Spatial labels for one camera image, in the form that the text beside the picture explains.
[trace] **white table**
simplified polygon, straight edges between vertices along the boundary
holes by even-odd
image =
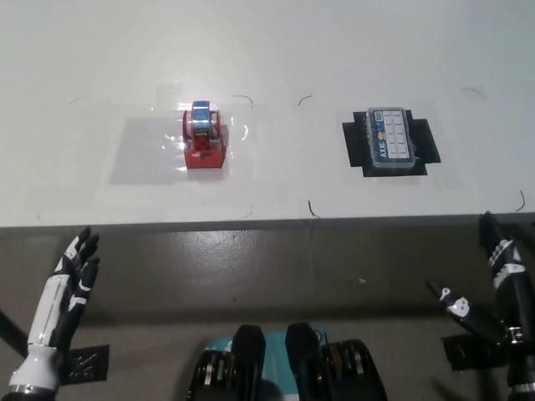
[[[2,2],[0,228],[320,222],[309,201],[324,223],[525,221],[534,21],[530,0]],[[221,170],[185,171],[171,138],[198,99],[229,129]],[[378,105],[428,119],[428,176],[349,166],[342,123]]]

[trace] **black tape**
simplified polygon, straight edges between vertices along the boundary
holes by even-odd
[[[404,175],[427,175],[426,164],[440,163],[441,157],[436,148],[431,128],[426,119],[413,119],[406,110],[409,136],[415,150],[415,165],[411,169],[378,169],[373,166],[368,142],[366,112],[353,113],[353,123],[342,123],[345,145],[351,167],[361,167],[364,177],[396,177]]]
[[[502,348],[471,334],[442,338],[451,370],[500,368],[507,364]]]
[[[103,382],[108,378],[110,346],[72,349],[59,371],[62,386]]]

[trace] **robotic arm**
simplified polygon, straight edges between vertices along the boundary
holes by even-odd
[[[429,280],[441,305],[476,339],[504,352],[511,389],[509,401],[535,400],[535,296],[526,267],[515,245],[489,212],[479,223],[480,246],[488,258],[496,290],[498,317],[470,304],[449,287]]]
[[[85,228],[48,278],[28,336],[28,356],[9,381],[2,401],[54,400],[59,366],[70,349],[99,270],[99,237]]]

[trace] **plastic container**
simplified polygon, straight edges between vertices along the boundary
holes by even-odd
[[[411,169],[415,153],[409,123],[401,107],[373,107],[366,112],[372,163],[378,169]]]

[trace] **red tape dispenser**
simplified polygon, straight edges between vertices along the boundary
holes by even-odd
[[[225,159],[225,141],[221,134],[219,110],[210,110],[210,102],[193,102],[182,118],[184,156],[188,169],[220,169]]]

